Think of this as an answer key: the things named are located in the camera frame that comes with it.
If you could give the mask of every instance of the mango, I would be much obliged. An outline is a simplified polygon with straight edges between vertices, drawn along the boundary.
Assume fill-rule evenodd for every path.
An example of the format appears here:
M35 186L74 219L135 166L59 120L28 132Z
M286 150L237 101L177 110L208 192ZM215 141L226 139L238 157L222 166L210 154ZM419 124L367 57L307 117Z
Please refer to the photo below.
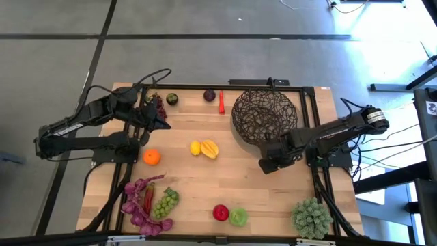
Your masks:
M199 141L192 141L190 144L190 151L192 155L199 155L200 154L200 143Z
M211 159L215 159L219 154L219 147L212 140L205 140L200 145L200 150Z

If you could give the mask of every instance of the wire basket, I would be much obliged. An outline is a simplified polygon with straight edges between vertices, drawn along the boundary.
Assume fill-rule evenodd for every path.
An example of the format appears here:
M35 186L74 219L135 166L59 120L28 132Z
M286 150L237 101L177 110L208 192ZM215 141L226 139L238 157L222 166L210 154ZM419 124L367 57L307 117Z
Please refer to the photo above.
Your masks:
M296 108L276 90L247 90L232 107L232 123L248 144L260 145L297 127Z

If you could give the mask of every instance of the wooden tabletop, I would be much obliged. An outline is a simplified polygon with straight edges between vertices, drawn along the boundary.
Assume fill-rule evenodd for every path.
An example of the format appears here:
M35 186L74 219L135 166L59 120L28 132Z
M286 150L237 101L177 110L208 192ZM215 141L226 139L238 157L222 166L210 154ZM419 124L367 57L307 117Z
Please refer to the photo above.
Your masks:
M114 88L131 86L115 83ZM159 174L166 174L155 185L155 198L163 195L170 186L180 194L179 204L169 217L175 223L166 234L228 235L228 236L298 236L290 221L291 209L297 202L314 196L313 181L305 158L296 164L265 175L258 165L259 149L244 143L231 123L232 106L242 91L224 91L225 115L220 115L219 99L206 102L203 90L156 90L161 97L170 93L179 96L176 106L165 104L171 130L154 131L149 143L140 151L156 148L161 153L157 166L146 165L141 158L133 167L132 181ZM282 92L298 112L298 127L303 127L299 93ZM316 100L320 122L337 119L332 93L328 87L316 87ZM310 123L313 126L311 103L307 98ZM123 122L113 120L102 128L102 135L122 131ZM219 148L217 159L204 155L193 156L190 142L213 140ZM77 229L84 228L103 207L109 196L114 163L105 163L89 177L87 191ZM342 169L331 168L335 203L355 230L363 233L354 189L350 176ZM218 222L212 216L217 204L228 208L243 207L249 214L248 223L237 228L229 222ZM115 228L116 204L110 228ZM130 215L124 217L123 233L138 233L139 228L130 224Z

